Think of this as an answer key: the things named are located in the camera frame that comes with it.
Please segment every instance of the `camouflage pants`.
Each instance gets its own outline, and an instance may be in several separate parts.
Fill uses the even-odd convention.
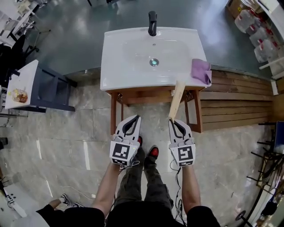
[[[134,161],[140,161],[136,165],[126,170],[123,177],[118,195],[114,206],[131,201],[141,201],[141,176],[144,165],[144,173],[147,178],[147,192],[144,201],[158,202],[163,206],[172,210],[174,202],[169,195],[168,188],[163,184],[161,176],[156,169],[155,159],[153,157],[146,157],[142,148],[140,148],[134,158]]]

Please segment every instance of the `cardboard box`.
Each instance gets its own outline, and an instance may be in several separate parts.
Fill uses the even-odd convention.
[[[233,18],[236,18],[242,10],[250,9],[242,0],[229,0],[226,8],[232,14]]]

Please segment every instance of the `person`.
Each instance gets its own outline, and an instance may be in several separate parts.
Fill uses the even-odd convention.
[[[57,227],[65,226],[66,218],[69,216],[68,208],[63,212],[62,210],[55,210],[61,203],[70,207],[71,203],[66,194],[62,194],[59,199],[51,201],[43,209],[36,211],[36,213],[25,218],[20,218],[11,223],[11,227]],[[72,208],[83,208],[79,203],[73,203]]]
[[[182,226],[172,215],[173,200],[168,188],[156,169],[156,160],[159,155],[157,146],[153,146],[147,157],[141,144],[134,160],[140,161],[139,165],[126,170],[117,198],[114,201],[116,184],[120,166],[110,163],[101,181],[92,212],[93,226],[103,227],[107,217],[106,226]],[[141,197],[141,176],[144,173],[147,178],[147,191],[144,201]],[[208,207],[201,206],[200,191],[195,177],[193,166],[182,168],[182,202],[187,214],[188,226],[220,227],[217,219]]]

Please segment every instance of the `gray floor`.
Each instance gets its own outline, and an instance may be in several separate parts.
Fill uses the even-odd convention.
[[[74,113],[29,112],[28,118],[10,119],[9,128],[0,128],[0,136],[9,139],[0,152],[3,173],[10,183],[19,182],[41,206],[62,193],[90,206],[92,200],[84,195],[92,198],[96,194],[109,162],[110,96],[99,90],[96,80],[73,89],[70,102],[76,107]],[[160,148],[158,170],[175,199],[178,186],[176,172],[170,168],[169,109],[169,104],[133,105],[125,107],[124,113],[125,117],[141,115],[143,148],[148,151],[153,144]],[[185,121],[182,104],[177,118]],[[252,125],[193,133],[202,204],[212,208],[221,226],[235,226],[236,215],[251,209],[259,189],[246,176],[258,174],[260,159],[250,152],[260,153],[256,142],[267,140],[267,131],[265,126]],[[143,198],[145,194],[143,174]]]
[[[104,32],[149,26],[148,12],[158,14],[158,26],[197,29],[207,60],[215,65],[270,78],[269,68],[258,70],[253,45],[225,9],[227,0],[50,0],[39,9],[38,26],[52,31],[29,60],[62,74],[101,65]]]

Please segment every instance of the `red shoe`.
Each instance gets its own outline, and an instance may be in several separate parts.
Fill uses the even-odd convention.
[[[159,156],[159,148],[156,145],[153,145],[148,153],[148,156],[152,156],[154,159],[157,159]]]
[[[139,136],[139,137],[138,137],[138,142],[140,143],[140,147],[142,147],[142,143],[143,143],[142,136]]]

